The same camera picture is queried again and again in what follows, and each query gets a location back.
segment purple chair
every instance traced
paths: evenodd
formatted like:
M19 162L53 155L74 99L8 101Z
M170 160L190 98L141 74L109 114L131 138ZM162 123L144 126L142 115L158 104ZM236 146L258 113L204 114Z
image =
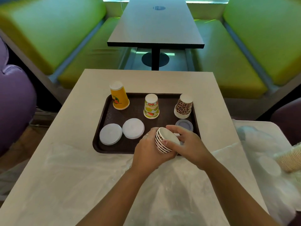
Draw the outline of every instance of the purple chair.
M0 156L19 139L36 110L36 91L25 72L7 65L8 50L0 38Z
M301 98L276 110L270 121L278 125L291 145L301 142Z

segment green seat cushion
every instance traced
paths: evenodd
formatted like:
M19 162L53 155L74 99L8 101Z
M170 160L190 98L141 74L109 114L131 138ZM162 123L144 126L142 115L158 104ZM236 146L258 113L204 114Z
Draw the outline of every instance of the green seat cushion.
M193 49L196 71L213 72L224 98L260 98L264 83L219 20L195 20L205 43Z
M50 75L105 14L103 0L18 0L0 5L0 28Z
M230 0L224 19L274 84L301 73L301 0Z
M58 77L60 84L72 89L84 69L123 69L130 48L108 47L107 41L119 19L108 18L91 40L77 54L72 63Z

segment brown tray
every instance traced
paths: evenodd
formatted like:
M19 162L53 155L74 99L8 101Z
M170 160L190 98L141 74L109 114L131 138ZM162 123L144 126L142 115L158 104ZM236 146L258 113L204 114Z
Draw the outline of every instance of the brown tray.
M93 147L97 152L110 153L110 154L133 154L135 147L139 140L149 132L153 127L165 127L168 124L175 124L179 118L174 114L175 105L180 98L180 94L156 94L158 96L158 103L160 114L156 119L148 119L144 116L144 102L147 93L127 93L130 100L130 105L124 110L117 110L113 106L112 96L109 95L104 104L102 114L100 116L99 124L96 129L96 133L93 139ZM104 145L99 140L100 130L107 124L115 123L121 127L124 122L130 118L140 119L145 126L143 135L138 139L128 139L122 135L121 139L113 145ZM195 116L194 107L190 116L187 118L193 124L194 133L201 137L198 122Z

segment orange cup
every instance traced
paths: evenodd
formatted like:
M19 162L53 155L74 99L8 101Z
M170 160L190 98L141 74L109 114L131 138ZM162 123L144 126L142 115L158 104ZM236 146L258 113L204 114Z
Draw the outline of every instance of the orange cup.
M110 85L111 95L113 99L113 106L115 109L123 110L130 105L130 100L126 95L126 91L122 82L116 81Z

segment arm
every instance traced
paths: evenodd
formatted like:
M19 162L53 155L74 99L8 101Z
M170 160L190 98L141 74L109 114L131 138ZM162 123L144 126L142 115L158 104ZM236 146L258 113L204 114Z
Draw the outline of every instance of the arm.
M77 226L123 225L137 193L147 177L176 152L162 154L155 145L158 128L152 128L135 148L131 168Z
M279 225L214 158L195 133L175 125L167 125L166 128L181 134L178 138L184 145L180 146L168 140L163 140L162 143L206 172L230 225Z

